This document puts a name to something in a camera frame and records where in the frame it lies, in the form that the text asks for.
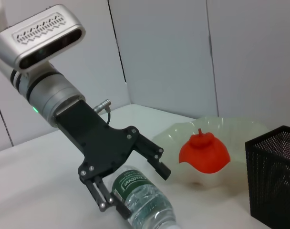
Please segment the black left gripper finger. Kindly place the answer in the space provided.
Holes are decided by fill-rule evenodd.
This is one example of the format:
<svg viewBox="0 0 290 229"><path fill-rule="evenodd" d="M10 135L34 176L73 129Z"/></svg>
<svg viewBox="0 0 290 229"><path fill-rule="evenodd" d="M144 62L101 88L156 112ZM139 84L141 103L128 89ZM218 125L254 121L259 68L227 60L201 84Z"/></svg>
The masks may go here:
<svg viewBox="0 0 290 229"><path fill-rule="evenodd" d="M100 177L95 177L94 181L84 180L83 184L87 187L95 200L101 212L105 212L111 207L115 207L116 211L123 219L131 217L131 211L125 204L112 192L109 192L103 180Z"/></svg>
<svg viewBox="0 0 290 229"><path fill-rule="evenodd" d="M164 163L159 161L164 152L163 148L159 147L145 136L138 135L133 150L142 155L160 177L164 180L169 178L171 170Z"/></svg>

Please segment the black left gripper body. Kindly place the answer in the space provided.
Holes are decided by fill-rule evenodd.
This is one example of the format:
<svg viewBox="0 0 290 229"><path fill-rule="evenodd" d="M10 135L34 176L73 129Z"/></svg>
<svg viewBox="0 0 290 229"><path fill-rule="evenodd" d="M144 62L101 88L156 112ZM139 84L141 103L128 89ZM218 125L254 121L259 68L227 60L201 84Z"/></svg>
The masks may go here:
<svg viewBox="0 0 290 229"><path fill-rule="evenodd" d="M126 162L139 136L134 126L110 127L83 100L58 114L56 121L58 128L84 155L78 168L82 183L114 173Z"/></svg>

